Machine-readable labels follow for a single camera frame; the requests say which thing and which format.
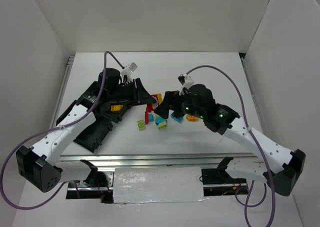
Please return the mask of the yellow lego brick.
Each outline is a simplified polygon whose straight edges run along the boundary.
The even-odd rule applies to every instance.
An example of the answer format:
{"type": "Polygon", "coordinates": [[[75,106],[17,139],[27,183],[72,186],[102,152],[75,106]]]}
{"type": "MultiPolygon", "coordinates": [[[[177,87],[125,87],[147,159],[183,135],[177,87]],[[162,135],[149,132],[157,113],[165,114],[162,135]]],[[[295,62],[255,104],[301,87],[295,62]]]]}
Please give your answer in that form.
{"type": "Polygon", "coordinates": [[[111,105],[110,111],[111,112],[119,112],[123,108],[123,105],[117,104],[117,105],[111,105]]]}

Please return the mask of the teal rounded lego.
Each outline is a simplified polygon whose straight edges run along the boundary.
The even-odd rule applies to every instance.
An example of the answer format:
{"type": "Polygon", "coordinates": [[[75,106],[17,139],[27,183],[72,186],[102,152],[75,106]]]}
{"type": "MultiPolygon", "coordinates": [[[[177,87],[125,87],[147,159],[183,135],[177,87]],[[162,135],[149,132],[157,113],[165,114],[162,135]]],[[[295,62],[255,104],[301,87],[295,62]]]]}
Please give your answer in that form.
{"type": "Polygon", "coordinates": [[[155,118],[155,124],[158,126],[159,124],[161,124],[161,123],[166,123],[167,122],[167,119],[164,119],[164,118],[162,118],[162,117],[160,117],[160,116],[157,116],[156,118],[155,118]]]}

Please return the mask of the red lego with flower print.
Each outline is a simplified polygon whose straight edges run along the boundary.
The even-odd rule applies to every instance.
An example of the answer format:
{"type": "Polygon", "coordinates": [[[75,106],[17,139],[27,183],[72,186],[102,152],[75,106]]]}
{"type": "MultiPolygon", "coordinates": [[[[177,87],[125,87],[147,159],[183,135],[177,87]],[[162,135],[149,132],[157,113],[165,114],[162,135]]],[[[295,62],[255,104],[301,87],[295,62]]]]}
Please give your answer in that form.
{"type": "Polygon", "coordinates": [[[157,104],[161,104],[162,103],[163,98],[162,98],[162,94],[161,93],[152,94],[151,96],[156,99],[156,103],[157,104]]]}

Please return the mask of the red arch lego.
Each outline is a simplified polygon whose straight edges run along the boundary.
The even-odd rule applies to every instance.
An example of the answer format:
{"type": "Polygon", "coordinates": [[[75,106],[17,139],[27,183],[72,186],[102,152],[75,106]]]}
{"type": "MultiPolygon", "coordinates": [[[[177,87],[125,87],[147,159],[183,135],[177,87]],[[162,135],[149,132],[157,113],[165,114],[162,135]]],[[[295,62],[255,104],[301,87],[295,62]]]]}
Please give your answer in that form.
{"type": "Polygon", "coordinates": [[[156,106],[154,104],[147,104],[145,111],[151,113],[155,110],[156,106]]]}

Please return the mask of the orange flower lego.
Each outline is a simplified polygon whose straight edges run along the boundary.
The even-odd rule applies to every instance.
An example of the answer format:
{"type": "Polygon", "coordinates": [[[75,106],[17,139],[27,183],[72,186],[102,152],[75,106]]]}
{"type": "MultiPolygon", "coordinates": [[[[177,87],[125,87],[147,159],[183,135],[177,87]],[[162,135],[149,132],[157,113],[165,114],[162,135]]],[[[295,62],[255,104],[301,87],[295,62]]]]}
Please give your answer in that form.
{"type": "Polygon", "coordinates": [[[198,117],[192,116],[192,115],[190,115],[190,114],[188,114],[188,115],[186,116],[186,120],[189,121],[189,122],[197,122],[198,119],[199,119],[198,117]]]}

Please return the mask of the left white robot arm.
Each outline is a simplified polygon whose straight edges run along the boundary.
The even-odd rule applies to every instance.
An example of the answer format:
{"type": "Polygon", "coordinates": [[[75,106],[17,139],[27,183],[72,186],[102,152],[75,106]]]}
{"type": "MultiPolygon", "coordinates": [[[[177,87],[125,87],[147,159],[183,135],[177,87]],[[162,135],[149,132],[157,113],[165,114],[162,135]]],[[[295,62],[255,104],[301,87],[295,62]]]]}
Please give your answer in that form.
{"type": "Polygon", "coordinates": [[[121,77],[119,70],[107,68],[86,91],[57,119],[55,131],[47,133],[31,147],[22,145],[16,151],[19,174],[41,192],[51,191],[58,183],[73,180],[92,182],[97,168],[80,160],[75,168],[62,167],[58,161],[72,143],[94,152],[122,120],[132,106],[156,103],[139,78],[121,77]]]}

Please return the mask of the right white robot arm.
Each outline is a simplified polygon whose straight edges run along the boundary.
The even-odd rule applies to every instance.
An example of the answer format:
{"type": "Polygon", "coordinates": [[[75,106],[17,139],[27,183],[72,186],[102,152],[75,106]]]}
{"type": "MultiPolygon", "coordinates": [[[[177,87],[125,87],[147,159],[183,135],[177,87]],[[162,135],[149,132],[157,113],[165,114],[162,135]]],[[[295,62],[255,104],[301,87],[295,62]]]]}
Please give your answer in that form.
{"type": "Polygon", "coordinates": [[[232,108],[216,103],[211,90],[203,84],[191,86],[185,94],[167,91],[155,113],[167,119],[169,111],[176,117],[191,115],[203,120],[212,132],[229,138],[260,158],[265,169],[258,166],[246,169],[231,158],[225,164],[225,172],[232,178],[252,179],[266,183],[281,196],[289,196],[302,174],[306,154],[291,150],[274,142],[258,130],[249,128],[243,117],[232,108]]]}

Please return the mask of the black four-compartment tray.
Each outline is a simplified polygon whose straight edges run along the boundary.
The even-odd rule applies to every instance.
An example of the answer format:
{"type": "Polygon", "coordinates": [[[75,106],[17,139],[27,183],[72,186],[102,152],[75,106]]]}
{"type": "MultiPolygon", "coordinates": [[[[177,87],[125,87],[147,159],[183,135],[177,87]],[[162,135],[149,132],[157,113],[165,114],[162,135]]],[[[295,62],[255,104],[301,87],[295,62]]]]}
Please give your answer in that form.
{"type": "MultiPolygon", "coordinates": [[[[99,90],[100,86],[98,82],[94,81],[86,91],[78,99],[74,100],[59,116],[56,120],[56,124],[60,124],[75,105],[81,104],[89,109],[98,96],[99,90]]],[[[113,124],[122,121],[125,113],[131,108],[128,104],[121,104],[122,108],[119,111],[111,111],[111,107],[115,105],[115,103],[109,104],[107,99],[104,96],[101,96],[97,107],[93,110],[95,122],[86,127],[85,130],[75,138],[74,142],[94,153],[95,150],[102,145],[107,134],[112,131],[113,124]]]]}

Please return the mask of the small teal lego lower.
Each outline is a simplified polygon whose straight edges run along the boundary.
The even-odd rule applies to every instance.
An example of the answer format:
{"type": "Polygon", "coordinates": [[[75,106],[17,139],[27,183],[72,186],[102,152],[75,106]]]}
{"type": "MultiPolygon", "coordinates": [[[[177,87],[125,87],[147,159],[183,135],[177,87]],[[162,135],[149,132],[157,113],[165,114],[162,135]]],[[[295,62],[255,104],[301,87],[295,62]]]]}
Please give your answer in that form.
{"type": "Polygon", "coordinates": [[[152,122],[154,120],[154,115],[152,113],[148,114],[148,119],[150,122],[152,122]]]}

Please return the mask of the light green slope lego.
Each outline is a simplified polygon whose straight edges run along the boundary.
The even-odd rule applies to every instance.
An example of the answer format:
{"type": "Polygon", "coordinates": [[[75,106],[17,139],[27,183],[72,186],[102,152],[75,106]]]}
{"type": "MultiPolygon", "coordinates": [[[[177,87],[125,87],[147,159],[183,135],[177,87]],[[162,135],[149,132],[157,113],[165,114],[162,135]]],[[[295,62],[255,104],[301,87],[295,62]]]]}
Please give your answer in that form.
{"type": "Polygon", "coordinates": [[[163,128],[167,127],[167,121],[163,121],[163,122],[160,122],[158,124],[158,129],[161,130],[163,128]]]}

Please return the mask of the red curved lego lower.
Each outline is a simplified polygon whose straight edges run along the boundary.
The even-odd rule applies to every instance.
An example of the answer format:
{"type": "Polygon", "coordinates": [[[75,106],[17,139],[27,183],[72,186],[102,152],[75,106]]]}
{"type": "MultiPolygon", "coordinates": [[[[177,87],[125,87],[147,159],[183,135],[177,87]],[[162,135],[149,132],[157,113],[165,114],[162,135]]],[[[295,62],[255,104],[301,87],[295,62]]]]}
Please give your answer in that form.
{"type": "Polygon", "coordinates": [[[150,122],[149,113],[147,111],[144,112],[144,122],[146,125],[150,122]]]}

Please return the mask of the blue flat lego brick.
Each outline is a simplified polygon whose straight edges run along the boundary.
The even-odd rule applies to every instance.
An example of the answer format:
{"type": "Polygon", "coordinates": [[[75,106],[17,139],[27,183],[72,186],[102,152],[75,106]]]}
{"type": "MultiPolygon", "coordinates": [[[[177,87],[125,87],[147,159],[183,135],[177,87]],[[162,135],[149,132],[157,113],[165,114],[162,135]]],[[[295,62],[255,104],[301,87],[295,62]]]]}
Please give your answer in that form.
{"type": "Polygon", "coordinates": [[[184,120],[184,117],[183,117],[183,116],[182,116],[182,117],[176,117],[174,113],[172,113],[172,114],[170,115],[170,117],[171,117],[173,120],[175,120],[176,122],[178,122],[178,123],[182,123],[183,120],[184,120]]]}

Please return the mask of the aluminium rail frame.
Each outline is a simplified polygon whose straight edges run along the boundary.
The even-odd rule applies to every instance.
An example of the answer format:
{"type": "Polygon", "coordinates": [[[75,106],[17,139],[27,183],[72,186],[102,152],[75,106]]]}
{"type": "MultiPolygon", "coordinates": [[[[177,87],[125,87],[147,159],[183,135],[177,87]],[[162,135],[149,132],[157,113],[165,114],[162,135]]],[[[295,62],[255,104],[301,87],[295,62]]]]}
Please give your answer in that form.
{"type": "MultiPolygon", "coordinates": [[[[118,63],[133,62],[137,64],[133,76],[141,79],[150,94],[179,89],[178,76],[190,71],[194,81],[210,89],[218,103],[231,107],[246,116],[251,126],[260,128],[243,64],[236,52],[116,52],[107,58],[100,52],[78,52],[65,81],[59,113],[98,78],[104,64],[117,68],[118,63]]],[[[248,170],[266,168],[249,150],[211,132],[201,120],[178,123],[169,118],[163,129],[150,122],[145,130],[139,131],[137,121],[143,119],[145,109],[143,105],[130,108],[94,153],[71,143],[60,161],[87,160],[100,171],[109,172],[134,168],[213,169],[223,158],[230,157],[248,170]]]]}

